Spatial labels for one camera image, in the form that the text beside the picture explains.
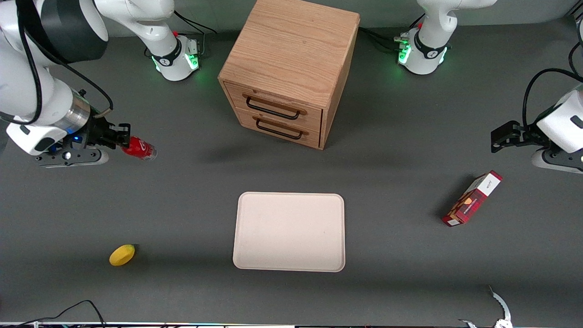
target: red can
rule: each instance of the red can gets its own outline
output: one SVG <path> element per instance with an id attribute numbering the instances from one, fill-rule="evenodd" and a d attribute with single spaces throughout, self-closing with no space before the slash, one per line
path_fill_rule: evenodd
<path id="1" fill-rule="evenodd" d="M 158 155 L 154 146 L 134 136 L 129 139 L 129 147 L 121 147 L 121 150 L 129 156 L 137 157 L 142 160 L 154 160 Z"/>

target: yellow lemon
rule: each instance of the yellow lemon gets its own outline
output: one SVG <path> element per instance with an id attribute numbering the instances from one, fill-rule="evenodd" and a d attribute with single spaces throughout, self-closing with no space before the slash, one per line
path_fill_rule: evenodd
<path id="1" fill-rule="evenodd" d="M 136 248 L 133 245 L 120 246 L 110 255 L 110 263 L 114 267 L 123 266 L 134 257 L 135 253 Z"/>

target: wooden cabinet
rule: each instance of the wooden cabinet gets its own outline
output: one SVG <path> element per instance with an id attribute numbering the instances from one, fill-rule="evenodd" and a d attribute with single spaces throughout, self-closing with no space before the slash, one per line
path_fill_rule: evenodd
<path id="1" fill-rule="evenodd" d="M 323 149 L 360 16 L 300 0 L 257 0 L 219 82 L 242 126 Z"/>

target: white tray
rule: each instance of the white tray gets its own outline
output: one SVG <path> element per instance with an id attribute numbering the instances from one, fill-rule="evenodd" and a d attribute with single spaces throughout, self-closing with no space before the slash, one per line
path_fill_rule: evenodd
<path id="1" fill-rule="evenodd" d="M 242 194 L 233 263 L 256 270 L 342 270 L 344 200 L 337 194 Z"/>

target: green indicator light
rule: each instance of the green indicator light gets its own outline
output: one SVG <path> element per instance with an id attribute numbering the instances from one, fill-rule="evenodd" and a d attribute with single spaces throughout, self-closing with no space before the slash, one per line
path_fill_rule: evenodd
<path id="1" fill-rule="evenodd" d="M 188 61 L 188 65 L 190 65 L 190 68 L 193 71 L 198 68 L 198 56 L 197 55 L 184 54 L 184 58 L 186 58 L 186 60 Z"/>
<path id="2" fill-rule="evenodd" d="M 443 49 L 443 55 L 441 55 L 441 59 L 439 60 L 439 63 L 441 64 L 443 62 L 443 59 L 445 58 L 445 53 L 447 52 L 447 47 L 445 47 L 445 49 Z"/>
<path id="3" fill-rule="evenodd" d="M 409 59 L 409 54 L 411 53 L 411 46 L 407 45 L 407 47 L 403 50 L 401 50 L 402 54 L 399 55 L 399 62 L 401 64 L 404 64 L 407 62 L 407 59 Z"/>
<path id="4" fill-rule="evenodd" d="M 156 70 L 160 72 L 160 67 L 158 67 L 158 63 L 154 59 L 154 56 L 152 56 L 152 61 L 154 62 L 154 65 L 156 66 Z"/>

